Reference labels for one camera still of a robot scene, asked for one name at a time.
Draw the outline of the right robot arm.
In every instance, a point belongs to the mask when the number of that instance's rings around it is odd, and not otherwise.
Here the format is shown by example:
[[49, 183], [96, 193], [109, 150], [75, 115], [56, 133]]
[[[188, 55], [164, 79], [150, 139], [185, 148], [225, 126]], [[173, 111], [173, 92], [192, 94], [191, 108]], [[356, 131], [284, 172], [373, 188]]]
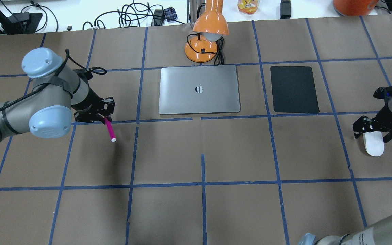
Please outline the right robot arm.
[[[353, 123], [355, 138], [363, 138], [366, 152], [371, 156], [383, 154], [384, 146], [392, 140], [392, 86], [378, 88], [373, 96], [384, 101], [374, 118], [362, 116]], [[300, 245], [392, 245], [392, 215], [367, 228], [344, 236], [325, 236], [318, 239], [306, 233]]]

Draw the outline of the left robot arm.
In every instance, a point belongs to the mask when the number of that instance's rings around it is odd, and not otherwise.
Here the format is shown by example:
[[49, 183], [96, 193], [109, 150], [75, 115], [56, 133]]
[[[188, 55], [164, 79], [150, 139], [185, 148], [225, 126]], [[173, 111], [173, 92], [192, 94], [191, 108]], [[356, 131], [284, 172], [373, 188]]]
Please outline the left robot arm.
[[0, 103], [0, 143], [30, 132], [38, 138], [61, 138], [72, 121], [92, 124], [112, 122], [115, 100], [101, 98], [90, 87], [93, 74], [105, 75], [101, 67], [71, 69], [70, 50], [65, 57], [45, 47], [28, 52], [21, 63], [31, 79], [32, 90], [18, 99]]

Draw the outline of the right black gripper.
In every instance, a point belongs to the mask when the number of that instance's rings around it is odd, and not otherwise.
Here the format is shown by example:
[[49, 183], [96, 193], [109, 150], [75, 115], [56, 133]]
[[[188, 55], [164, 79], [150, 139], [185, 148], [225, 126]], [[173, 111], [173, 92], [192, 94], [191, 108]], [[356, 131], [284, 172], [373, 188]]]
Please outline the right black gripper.
[[381, 109], [374, 118], [361, 116], [353, 123], [354, 138], [359, 138], [366, 132], [386, 132], [383, 143], [392, 140], [392, 111]]

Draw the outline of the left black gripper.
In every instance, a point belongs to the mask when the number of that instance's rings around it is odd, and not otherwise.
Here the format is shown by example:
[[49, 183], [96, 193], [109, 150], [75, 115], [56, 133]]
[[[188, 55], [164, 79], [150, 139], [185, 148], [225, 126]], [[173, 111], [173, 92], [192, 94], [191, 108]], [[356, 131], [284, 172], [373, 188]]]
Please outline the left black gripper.
[[76, 111], [74, 113], [75, 121], [78, 123], [93, 124], [97, 121], [105, 124], [113, 122], [111, 115], [114, 113], [115, 100], [113, 97], [100, 99], [98, 102], [93, 103], [87, 109]]

